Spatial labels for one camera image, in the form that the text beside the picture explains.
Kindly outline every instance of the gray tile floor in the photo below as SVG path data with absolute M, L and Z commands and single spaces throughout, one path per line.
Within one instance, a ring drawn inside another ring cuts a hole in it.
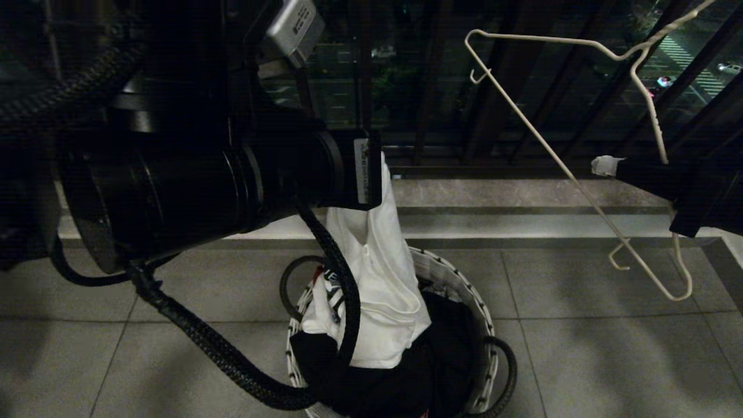
M 743 317 L 700 248 L 684 249 L 696 282 L 683 303 L 639 269 L 615 271 L 604 250 L 433 251 L 477 287 L 519 359 L 503 417 L 743 417 Z M 288 382 L 278 278 L 308 252 L 189 251 L 159 277 Z M 95 272 L 84 251 L 68 254 Z M 667 250 L 643 256 L 681 291 Z M 297 272 L 294 295 L 310 274 Z M 242 393 L 130 285 L 78 288 L 45 260 L 0 277 L 0 335 L 0 417 L 303 416 Z

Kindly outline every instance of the sticker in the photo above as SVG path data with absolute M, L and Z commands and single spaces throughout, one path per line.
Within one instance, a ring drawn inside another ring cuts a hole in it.
M 356 157 L 356 191 L 359 203 L 369 203 L 369 139 L 354 139 L 354 156 Z

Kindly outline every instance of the white hanger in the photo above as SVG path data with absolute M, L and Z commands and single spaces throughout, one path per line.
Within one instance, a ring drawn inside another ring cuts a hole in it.
M 617 269 L 617 270 L 629 270 L 628 266 L 619 266 L 614 260 L 614 255 L 622 249 L 622 247 L 627 247 L 630 253 L 632 253 L 632 256 L 637 260 L 638 263 L 640 263 L 640 266 L 645 270 L 645 272 L 650 276 L 650 278 L 655 282 L 655 285 L 663 292 L 663 294 L 666 296 L 666 298 L 669 298 L 670 300 L 673 300 L 675 302 L 687 299 L 692 294 L 693 284 L 692 284 L 692 275 L 689 273 L 689 269 L 687 269 L 686 264 L 684 264 L 684 258 L 681 256 L 681 244 L 679 243 L 678 234 L 673 233 L 672 239 L 673 239 L 673 248 L 676 260 L 678 261 L 678 267 L 681 269 L 682 275 L 686 278 L 687 282 L 687 291 L 682 296 L 674 296 L 671 295 L 671 293 L 666 289 L 666 287 L 661 283 L 661 281 L 658 279 L 658 277 L 653 273 L 653 271 L 648 267 L 648 265 L 645 263 L 642 257 L 635 251 L 635 249 L 632 247 L 632 245 L 629 243 L 629 238 L 625 237 L 622 234 L 622 231 L 619 230 L 619 228 L 609 219 L 609 217 L 606 215 L 606 213 L 601 209 L 601 207 L 596 203 L 596 200 L 593 196 L 583 187 L 582 184 L 573 176 L 573 173 L 568 169 L 568 167 L 565 165 L 564 162 L 562 162 L 562 159 L 552 150 L 552 147 L 547 143 L 547 141 L 542 137 L 542 135 L 539 133 L 539 131 L 536 130 L 534 125 L 531 124 L 531 122 L 526 118 L 524 113 L 519 109 L 519 107 L 511 100 L 510 96 L 508 96 L 508 93 L 501 87 L 501 85 L 498 83 L 498 80 L 493 76 L 492 70 L 488 68 L 480 59 L 480 56 L 475 52 L 475 50 L 470 45 L 470 37 L 474 34 L 482 35 L 487 38 L 502 38 L 502 39 L 519 39 L 524 41 L 541 41 L 541 42 L 554 42 L 554 43 L 562 43 L 562 44 L 572 44 L 572 45 L 585 45 L 585 46 L 591 46 L 593 48 L 596 48 L 597 50 L 604 53 L 607 57 L 611 58 L 614 61 L 624 61 L 627 58 L 629 58 L 631 55 L 633 55 L 637 51 L 642 51 L 642 54 L 640 57 L 635 61 L 635 63 L 632 65 L 632 68 L 630 69 L 629 76 L 632 78 L 632 81 L 635 83 L 635 86 L 637 86 L 637 89 L 640 91 L 640 93 L 645 97 L 645 102 L 648 106 L 648 112 L 650 114 L 650 120 L 652 122 L 652 128 L 653 132 L 655 133 L 655 141 L 658 145 L 658 152 L 661 156 L 661 161 L 663 164 L 668 164 L 668 154 L 666 153 L 666 145 L 663 142 L 663 133 L 661 131 L 661 126 L 658 123 L 658 113 L 655 111 L 655 104 L 652 101 L 652 97 L 650 96 L 650 93 L 647 91 L 645 86 L 643 85 L 640 78 L 637 76 L 637 67 L 647 58 L 648 53 L 650 51 L 650 48 L 663 39 L 668 33 L 672 32 L 673 30 L 677 29 L 679 26 L 681 26 L 683 23 L 688 22 L 691 19 L 694 19 L 699 12 L 707 8 L 710 4 L 714 3 L 715 0 L 706 0 L 703 3 L 701 3 L 699 6 L 688 12 L 686 15 L 682 16 L 679 19 L 676 19 L 675 21 L 669 23 L 664 28 L 660 29 L 655 35 L 651 36 L 646 40 L 645 42 L 642 42 L 640 44 L 635 45 L 634 47 L 630 48 L 627 52 L 625 52 L 622 55 L 616 55 L 615 53 L 611 52 L 606 46 L 603 44 L 592 41 L 588 39 L 572 39 L 572 38 L 557 38 L 552 36 L 531 36 L 531 35 L 510 35 L 510 34 L 504 34 L 504 33 L 488 33 L 483 30 L 475 29 L 470 31 L 467 34 L 467 38 L 464 39 L 464 44 L 467 46 L 467 49 L 470 51 L 470 54 L 475 58 L 477 63 L 482 67 L 483 71 L 485 71 L 485 74 L 482 75 L 482 77 L 475 79 L 475 70 L 472 70 L 470 72 L 470 80 L 472 80 L 473 83 L 479 84 L 482 80 L 485 79 L 485 77 L 490 78 L 490 81 L 493 82 L 496 89 L 500 91 L 500 93 L 503 95 L 503 98 L 508 102 L 508 104 L 511 106 L 513 111 L 523 120 L 524 124 L 527 128 L 536 136 L 536 139 L 539 140 L 539 142 L 542 143 L 543 147 L 549 152 L 552 159 L 555 160 L 555 162 L 560 166 L 563 172 L 572 180 L 573 183 L 575 183 L 576 187 L 578 187 L 578 190 L 580 190 L 581 193 L 585 196 L 585 198 L 591 203 L 591 205 L 596 209 L 596 212 L 601 216 L 601 218 L 606 222 L 607 225 L 613 230 L 613 232 L 617 235 L 619 240 L 621 241 L 621 244 L 617 246 L 611 253 L 609 253 L 609 261 L 611 264 Z M 673 217 L 675 215 L 673 210 L 673 205 L 671 202 L 668 202 L 668 208 L 669 208 L 669 215 L 671 217 L 671 220 L 673 220 Z

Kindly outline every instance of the black cloth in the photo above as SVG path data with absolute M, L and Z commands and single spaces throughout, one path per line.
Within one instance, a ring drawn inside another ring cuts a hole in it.
M 299 369 L 318 399 L 351 418 L 450 418 L 462 412 L 476 364 L 474 320 L 462 303 L 423 292 L 431 326 L 391 370 L 350 367 L 341 382 L 325 371 L 337 354 L 325 334 L 299 332 L 291 346 Z

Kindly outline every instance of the white wicker basket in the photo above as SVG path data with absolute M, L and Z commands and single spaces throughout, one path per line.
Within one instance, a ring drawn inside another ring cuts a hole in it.
M 454 296 L 454 298 L 460 299 L 462 303 L 470 308 L 478 330 L 477 338 L 479 341 L 482 341 L 488 335 L 495 336 L 493 333 L 493 320 L 490 319 L 490 312 L 487 306 L 485 306 L 475 287 L 467 281 L 467 278 L 456 267 L 430 251 L 410 247 L 410 253 L 415 264 L 415 273 L 420 279 L 433 282 L 437 289 L 445 290 L 447 296 Z M 310 283 L 299 298 L 297 304 L 299 313 L 304 314 L 311 301 L 312 287 Z M 286 361 L 289 368 L 289 378 L 292 386 L 295 388 L 307 387 L 307 382 L 302 378 L 302 373 L 299 370 L 291 349 L 291 344 L 289 343 L 289 338 L 298 333 L 301 328 L 301 324 L 292 319 L 289 323 L 286 343 Z M 487 406 L 490 404 L 490 396 L 495 380 L 494 376 L 498 370 L 497 352 L 491 346 L 482 344 L 476 367 L 478 372 L 476 374 L 475 387 L 465 408 L 471 414 L 485 412 Z M 327 405 L 319 402 L 307 408 L 306 411 L 310 418 L 341 417 Z

